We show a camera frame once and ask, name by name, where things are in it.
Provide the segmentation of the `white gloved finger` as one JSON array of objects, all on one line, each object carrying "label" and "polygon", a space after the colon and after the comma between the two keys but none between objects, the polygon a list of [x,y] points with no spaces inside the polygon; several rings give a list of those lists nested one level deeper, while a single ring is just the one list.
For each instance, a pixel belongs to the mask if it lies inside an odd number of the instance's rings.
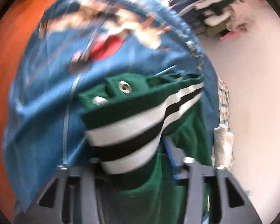
[{"label": "white gloved finger", "polygon": [[213,165],[223,167],[232,173],[234,165],[233,142],[234,134],[225,125],[220,125],[213,131]]}]

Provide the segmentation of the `blue striped bed quilt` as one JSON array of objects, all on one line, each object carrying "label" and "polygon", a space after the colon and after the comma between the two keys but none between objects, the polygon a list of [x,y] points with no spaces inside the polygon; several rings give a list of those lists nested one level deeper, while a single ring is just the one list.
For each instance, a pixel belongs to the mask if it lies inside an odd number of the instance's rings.
[{"label": "blue striped bed quilt", "polygon": [[[202,74],[203,116],[209,138],[219,125],[217,74],[188,24],[157,0],[105,1],[120,3],[141,19],[153,15],[155,26],[171,26],[172,30],[161,36],[169,51],[146,48],[129,35],[110,58],[74,66],[74,53],[86,50],[91,34],[102,31],[100,25],[32,33],[9,90],[3,138],[5,169],[21,210],[27,209],[58,165],[84,159],[85,126],[77,95],[106,77],[124,72],[154,75],[164,70]],[[57,0],[41,21],[78,8],[77,0]]]}]

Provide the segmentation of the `green white varsity jacket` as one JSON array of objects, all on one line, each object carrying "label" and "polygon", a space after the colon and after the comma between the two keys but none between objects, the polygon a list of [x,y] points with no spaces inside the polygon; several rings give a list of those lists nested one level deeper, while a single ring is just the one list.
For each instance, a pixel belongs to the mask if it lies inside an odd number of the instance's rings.
[{"label": "green white varsity jacket", "polygon": [[162,144],[210,165],[197,74],[124,73],[80,93],[86,137],[107,179],[98,191],[102,223],[177,223],[186,189],[173,179]]}]

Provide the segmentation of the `clothes pile on shelf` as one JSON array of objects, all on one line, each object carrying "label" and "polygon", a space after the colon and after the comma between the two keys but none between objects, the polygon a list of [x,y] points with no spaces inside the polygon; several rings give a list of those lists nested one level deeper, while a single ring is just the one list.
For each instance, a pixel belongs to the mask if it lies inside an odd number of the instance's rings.
[{"label": "clothes pile on shelf", "polygon": [[254,24],[252,8],[245,0],[167,1],[196,35],[224,40],[249,32]]}]

